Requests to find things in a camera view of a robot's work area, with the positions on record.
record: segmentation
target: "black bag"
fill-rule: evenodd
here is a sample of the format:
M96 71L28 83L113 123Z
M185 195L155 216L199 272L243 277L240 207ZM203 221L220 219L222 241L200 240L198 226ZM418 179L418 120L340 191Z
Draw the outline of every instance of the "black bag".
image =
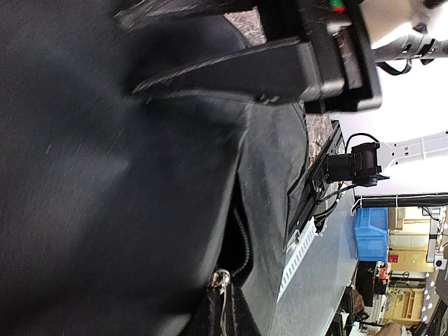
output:
M224 269L226 332L267 335L302 112L223 92L133 97L155 72L248 43L221 16L123 32L113 16L132 2L0 4L0 334L203 335Z

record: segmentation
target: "blue plastic crate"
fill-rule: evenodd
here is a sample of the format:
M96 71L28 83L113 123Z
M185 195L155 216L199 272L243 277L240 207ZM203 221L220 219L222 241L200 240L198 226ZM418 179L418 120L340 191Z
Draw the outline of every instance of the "blue plastic crate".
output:
M389 250L387 208L359 209L356 214L355 235L359 260L387 262Z

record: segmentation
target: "metal table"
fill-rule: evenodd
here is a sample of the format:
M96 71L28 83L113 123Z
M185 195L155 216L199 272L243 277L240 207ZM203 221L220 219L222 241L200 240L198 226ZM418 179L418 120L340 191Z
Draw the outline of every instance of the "metal table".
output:
M358 263L354 194L348 192L328 219L277 304L272 336L325 335Z

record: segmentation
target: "zipper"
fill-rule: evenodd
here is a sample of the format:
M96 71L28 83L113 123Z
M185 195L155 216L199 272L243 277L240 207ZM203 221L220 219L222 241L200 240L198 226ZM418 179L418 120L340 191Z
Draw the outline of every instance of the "zipper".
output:
M241 216L239 215L238 209L236 206L233 207L233 217L235 221L237 222L238 230L241 233L241 237L243 239L243 245L244 245L244 262L240 267L232 271L232 277L237 276L239 273L241 273L246 266L249 264L251 260L251 245L249 243L249 235L246 231L246 227L244 226L243 220Z
M218 269L213 273L210 286L219 291L219 295L223 296L223 306L221 308L221 316L219 326L222 336L227 336L226 328L226 306L228 300L228 286L230 285L231 276L225 269Z

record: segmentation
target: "zipper pull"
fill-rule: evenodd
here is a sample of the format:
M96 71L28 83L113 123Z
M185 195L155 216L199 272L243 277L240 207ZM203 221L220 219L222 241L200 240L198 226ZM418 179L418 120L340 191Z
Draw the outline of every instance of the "zipper pull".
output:
M218 269L211 278L211 287L218 289L220 295L224 295L223 308L221 309L220 329L221 335L227 336L225 321L225 306L227 305L228 286L230 284L230 273L225 269Z

